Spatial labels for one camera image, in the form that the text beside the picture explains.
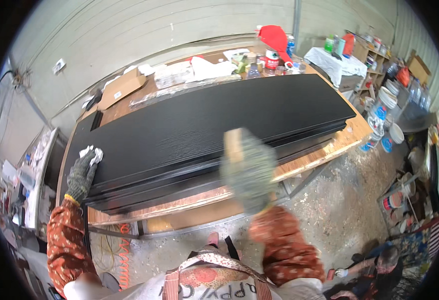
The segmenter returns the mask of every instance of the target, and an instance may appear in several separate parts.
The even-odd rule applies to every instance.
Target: white wall
[[[8,69],[5,65],[1,75]],[[44,123],[24,94],[14,89],[12,79],[9,73],[0,82],[0,159],[16,165]]]
[[[295,0],[43,0],[11,56],[15,65],[31,69],[29,93],[53,126],[69,136],[81,107],[76,100],[96,82],[131,63],[155,65],[249,45],[252,35],[247,33],[256,25],[276,24],[290,33],[294,6]],[[395,33],[398,13],[405,18]],[[439,61],[428,60],[438,58],[438,52],[432,42],[422,48],[429,38],[423,27],[414,32],[418,39],[408,34],[419,26],[412,14],[403,0],[302,0],[297,54],[322,47],[327,35],[342,36],[345,29],[362,33],[373,26],[387,45],[396,34],[396,54],[407,57],[416,47],[437,74],[431,81],[432,107],[439,111]],[[54,75],[52,67],[60,58],[66,68]]]
[[[404,1],[398,1],[398,21],[393,53],[408,58],[416,50],[431,72],[428,80],[432,103],[430,111],[439,117],[439,52],[421,20]]]
[[[95,82],[151,54],[259,24],[291,32],[293,8],[293,0],[43,0],[11,56],[31,69],[30,94],[52,118]],[[54,75],[60,58],[66,68]]]
[[[384,43],[391,45],[394,23],[370,2],[381,3],[388,12],[394,7],[396,15],[395,0],[302,0],[297,54],[304,56],[311,47],[324,46],[330,34],[342,37],[345,30],[364,33],[370,26]]]

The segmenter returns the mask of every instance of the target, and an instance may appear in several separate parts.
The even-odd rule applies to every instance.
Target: knit glove
[[[98,164],[90,166],[90,161],[95,157],[94,150],[90,150],[83,157],[76,159],[67,177],[68,190],[64,197],[80,205],[88,195],[91,183],[95,177]]]

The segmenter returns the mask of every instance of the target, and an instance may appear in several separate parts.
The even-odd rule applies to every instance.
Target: orange cable
[[[120,231],[123,234],[126,234],[130,231],[129,229],[129,224],[120,224]],[[124,251],[119,253],[120,257],[122,258],[122,260],[120,260],[120,263],[122,264],[120,266],[120,269],[122,269],[123,271],[120,272],[120,290],[125,290],[128,288],[129,285],[129,258],[128,258],[128,254],[129,254],[129,247],[127,248],[127,246],[129,246],[130,242],[124,238],[121,238],[122,243],[120,243],[120,247],[121,249],[123,249]]]

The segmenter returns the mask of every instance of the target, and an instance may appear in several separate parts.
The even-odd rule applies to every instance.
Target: red bag
[[[350,58],[353,53],[353,47],[355,47],[355,35],[352,33],[347,33],[343,36],[346,43],[343,48],[343,56],[346,58]]]
[[[401,82],[404,87],[407,87],[410,83],[410,70],[408,67],[404,67],[403,69],[399,70],[399,72],[396,74],[396,79]]]

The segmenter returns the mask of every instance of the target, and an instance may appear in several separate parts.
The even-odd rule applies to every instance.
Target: paint-stained floor
[[[377,198],[395,177],[402,164],[406,146],[392,153],[381,147],[363,153],[355,149],[334,161],[283,205],[301,220],[308,242],[321,252],[324,269],[347,267],[351,256],[361,252],[371,239],[384,241],[388,236]],[[293,185],[300,179],[291,179]],[[129,286],[147,281],[152,276],[177,267],[191,251],[201,248],[211,231],[220,238],[230,236],[242,261],[261,271],[263,246],[248,239],[249,217],[190,233],[168,237],[131,240],[129,246]],[[91,233],[91,250],[98,273],[108,271],[120,277],[121,239]]]

